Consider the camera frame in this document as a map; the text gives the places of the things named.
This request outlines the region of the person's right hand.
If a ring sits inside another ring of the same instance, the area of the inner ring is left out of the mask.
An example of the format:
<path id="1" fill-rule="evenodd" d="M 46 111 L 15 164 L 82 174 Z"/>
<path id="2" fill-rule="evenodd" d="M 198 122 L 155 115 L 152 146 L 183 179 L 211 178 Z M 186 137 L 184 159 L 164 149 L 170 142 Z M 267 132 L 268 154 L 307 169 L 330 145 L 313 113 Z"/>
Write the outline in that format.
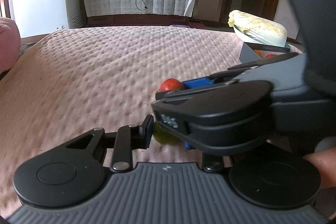
<path id="1" fill-rule="evenodd" d="M 312 153 L 304 157 L 311 162 L 321 175 L 322 188 L 336 186 L 336 150 L 335 147 L 325 151 Z"/>

